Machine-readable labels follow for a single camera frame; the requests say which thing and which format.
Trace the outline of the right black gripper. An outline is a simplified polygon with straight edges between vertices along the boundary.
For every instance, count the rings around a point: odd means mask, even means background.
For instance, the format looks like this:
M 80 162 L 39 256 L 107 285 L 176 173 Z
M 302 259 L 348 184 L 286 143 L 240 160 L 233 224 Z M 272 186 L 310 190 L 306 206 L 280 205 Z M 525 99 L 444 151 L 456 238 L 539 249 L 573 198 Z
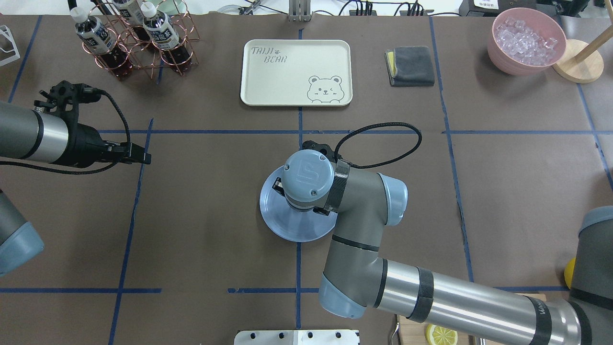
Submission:
M 323 195 L 317 196 L 315 200 L 311 201 L 298 201 L 298 199 L 289 196 L 284 189 L 282 179 L 277 177 L 272 186 L 273 190 L 283 196 L 287 201 L 289 207 L 298 212 L 314 212 L 323 216 L 329 216 L 330 213 L 337 213 L 338 206 L 329 201 L 330 192 L 328 190 Z

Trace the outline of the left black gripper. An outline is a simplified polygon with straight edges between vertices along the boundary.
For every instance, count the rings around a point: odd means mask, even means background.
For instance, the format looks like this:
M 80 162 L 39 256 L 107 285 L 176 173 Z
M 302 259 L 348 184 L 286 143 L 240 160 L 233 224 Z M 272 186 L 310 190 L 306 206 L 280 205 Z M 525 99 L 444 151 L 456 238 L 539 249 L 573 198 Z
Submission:
M 61 155 L 61 165 L 87 168 L 94 163 L 151 164 L 151 155 L 134 143 L 128 146 L 127 159 L 126 145 L 126 142 L 103 140 L 93 127 L 76 124 L 68 129 L 68 144 Z

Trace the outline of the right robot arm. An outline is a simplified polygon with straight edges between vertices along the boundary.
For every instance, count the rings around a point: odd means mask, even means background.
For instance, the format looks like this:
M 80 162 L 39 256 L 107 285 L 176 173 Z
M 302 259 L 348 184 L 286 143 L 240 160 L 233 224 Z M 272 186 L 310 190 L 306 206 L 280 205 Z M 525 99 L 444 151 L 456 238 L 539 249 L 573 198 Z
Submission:
M 569 297 L 544 301 L 381 257 L 385 227 L 398 225 L 407 209 L 401 180 L 300 150 L 279 182 L 294 210 L 337 214 L 319 286 L 319 303 L 331 314 L 359 319 L 374 308 L 506 345 L 612 343 L 611 206 L 584 216 Z

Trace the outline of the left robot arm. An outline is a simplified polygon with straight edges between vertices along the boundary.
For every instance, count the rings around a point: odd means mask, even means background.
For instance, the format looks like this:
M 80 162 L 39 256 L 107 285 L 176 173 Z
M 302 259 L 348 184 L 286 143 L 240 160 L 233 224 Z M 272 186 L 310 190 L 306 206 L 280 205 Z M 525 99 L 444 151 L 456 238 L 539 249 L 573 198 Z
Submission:
M 68 118 L 1 103 L 1 156 L 10 163 L 31 160 L 87 168 L 94 163 L 150 164 L 151 155 L 130 139 L 103 140 L 98 130 L 70 125 Z M 43 240 L 6 194 L 1 194 L 0 272 L 4 276 L 37 256 Z

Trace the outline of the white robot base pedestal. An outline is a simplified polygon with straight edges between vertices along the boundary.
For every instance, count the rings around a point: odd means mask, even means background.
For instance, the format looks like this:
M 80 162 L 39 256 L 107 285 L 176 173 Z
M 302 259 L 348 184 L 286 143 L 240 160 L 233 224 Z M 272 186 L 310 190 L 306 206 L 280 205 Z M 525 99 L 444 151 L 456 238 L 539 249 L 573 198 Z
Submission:
M 244 330 L 235 336 L 235 345 L 359 345 L 358 330 Z

